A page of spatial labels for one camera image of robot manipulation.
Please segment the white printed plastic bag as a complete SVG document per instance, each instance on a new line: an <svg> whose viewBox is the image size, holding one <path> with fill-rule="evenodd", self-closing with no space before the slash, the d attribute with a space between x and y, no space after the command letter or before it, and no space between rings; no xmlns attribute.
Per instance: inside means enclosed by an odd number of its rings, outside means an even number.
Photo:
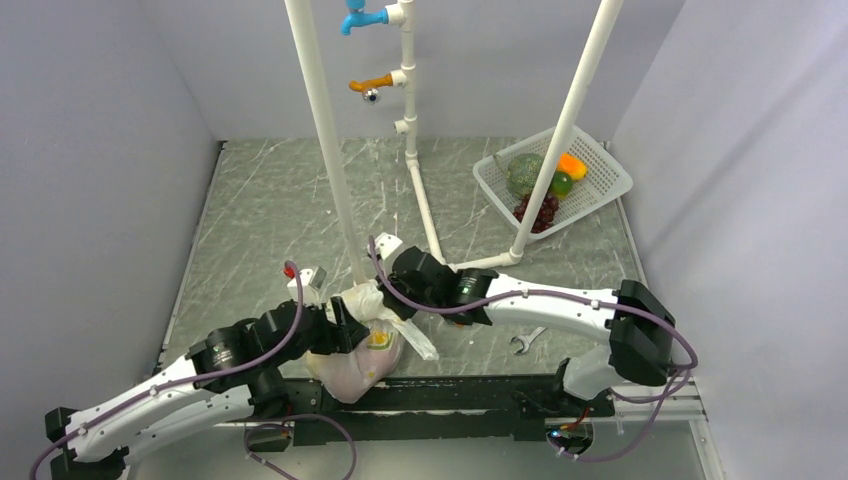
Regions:
<svg viewBox="0 0 848 480"><path fill-rule="evenodd" d="M311 376L339 402L357 402L392 373L407 345L425 361L439 358L435 345L414 322L401 319L383 305L383 293L375 280L347 289L337 298L368 329L368 335L356 342L350 353L307 353L304 363Z"/></svg>

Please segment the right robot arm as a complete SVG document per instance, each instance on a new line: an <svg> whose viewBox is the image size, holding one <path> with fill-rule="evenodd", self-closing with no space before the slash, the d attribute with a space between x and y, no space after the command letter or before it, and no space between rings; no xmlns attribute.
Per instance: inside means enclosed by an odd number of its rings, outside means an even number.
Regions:
<svg viewBox="0 0 848 480"><path fill-rule="evenodd" d="M490 269L452 270L417 247L372 242L369 255L386 304L403 319L427 312L457 325L527 324L594 341L556 375L551 401L564 415L625 381L660 387L669 379L674 321L639 282L579 290Z"/></svg>

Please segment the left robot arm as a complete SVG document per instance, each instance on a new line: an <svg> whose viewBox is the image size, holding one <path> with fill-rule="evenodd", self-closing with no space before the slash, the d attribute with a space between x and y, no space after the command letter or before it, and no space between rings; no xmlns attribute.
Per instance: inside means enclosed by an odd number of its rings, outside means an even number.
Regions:
<svg viewBox="0 0 848 480"><path fill-rule="evenodd" d="M272 420L292 413L298 399L279 370L307 353L351 353L377 319L375 308L342 296L326 304L288 300L259 317L211 331L160 373L85 410L59 407L45 417L53 445L54 479L117 479L132 440L162 440L153 425L191 407Z"/></svg>

